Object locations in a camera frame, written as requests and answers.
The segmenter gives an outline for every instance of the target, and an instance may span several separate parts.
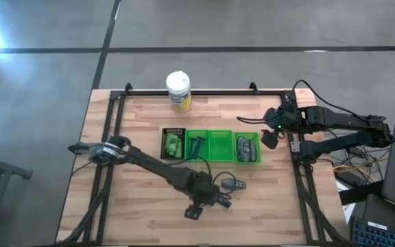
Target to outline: green object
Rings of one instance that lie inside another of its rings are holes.
[[[239,137],[245,137],[247,139],[252,139],[254,141],[257,160],[256,162],[241,162],[237,156],[237,139]],[[235,142],[235,160],[237,164],[247,165],[247,164],[259,164],[261,163],[261,154],[260,154],[260,141],[259,134],[257,132],[236,132],[234,133],[234,142]]]
[[[166,149],[167,149],[167,153],[172,157],[175,156],[178,140],[179,137],[177,135],[170,133],[167,134]]]
[[[209,160],[210,156],[210,150],[209,150],[209,144],[208,144],[208,130],[186,130],[185,131],[185,158],[189,158],[189,151],[190,151],[190,144],[191,140],[190,138],[198,138],[198,137],[203,137],[205,141],[203,142],[198,156],[205,158],[206,160]],[[202,161],[201,159],[191,159],[190,161]]]
[[[176,146],[175,158],[181,158],[182,154],[182,142],[181,139],[178,139],[178,144]]]
[[[233,162],[234,145],[231,130],[209,130],[209,161]]]
[[[231,130],[187,130],[185,132],[185,158],[189,158],[190,138],[203,137],[205,141],[199,156],[211,162],[233,162],[234,145]]]

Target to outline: green tray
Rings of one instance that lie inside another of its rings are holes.
[[[257,154],[257,161],[256,162],[240,162],[237,158],[237,138],[238,137],[245,137],[247,139],[253,139],[256,154]],[[236,132],[234,133],[234,142],[235,142],[235,160],[237,164],[247,165],[247,164],[259,164],[261,163],[261,154],[260,154],[260,141],[259,141],[259,134],[257,132]]]
[[[190,138],[204,137],[200,156],[212,162],[233,162],[234,145],[231,130],[187,130],[185,132],[185,158],[189,158]]]

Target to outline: wooden table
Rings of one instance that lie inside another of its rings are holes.
[[[109,90],[93,91],[81,141],[101,140],[109,95]],[[299,107],[315,105],[310,90],[297,89],[296,95]],[[262,117],[268,108],[280,105],[280,98],[258,95],[193,96],[192,102],[190,111],[175,113],[170,109],[169,100],[165,96],[126,97],[120,135],[128,137],[134,146],[147,154],[159,158],[163,128],[260,132],[266,126],[244,124],[235,117]],[[114,129],[114,122],[115,119],[112,119],[111,130]],[[323,138],[322,133],[306,136],[306,139],[317,141]],[[218,204],[205,207],[198,221],[184,217],[184,210],[191,201],[169,186],[164,179],[136,165],[116,166],[104,244],[305,243],[288,142],[286,139],[280,140],[275,150],[270,150],[263,144],[260,149],[260,165],[211,163],[213,174],[232,172],[238,179],[246,181],[248,188],[232,194],[232,206],[229,209]],[[77,157],[74,169],[86,161],[87,156]],[[202,163],[188,163],[187,166],[196,170],[206,169]],[[347,237],[344,212],[330,163],[318,161],[314,168],[320,208],[330,223]],[[86,213],[94,173],[95,166],[91,165],[72,177],[58,240],[64,239]],[[309,212],[309,215],[315,233],[313,214]]]

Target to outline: white container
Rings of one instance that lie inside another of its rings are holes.
[[[167,76],[167,90],[171,107],[178,112],[185,112],[191,106],[190,78],[182,71],[176,71]]]

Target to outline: gray floor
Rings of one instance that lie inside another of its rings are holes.
[[[113,0],[0,1],[0,48],[103,45]],[[123,0],[111,47],[395,45],[395,0]],[[56,236],[99,54],[0,54],[0,160],[14,178],[0,246]],[[193,88],[289,88],[306,79],[324,98],[394,125],[395,52],[109,54],[101,89],[164,88],[186,71]]]

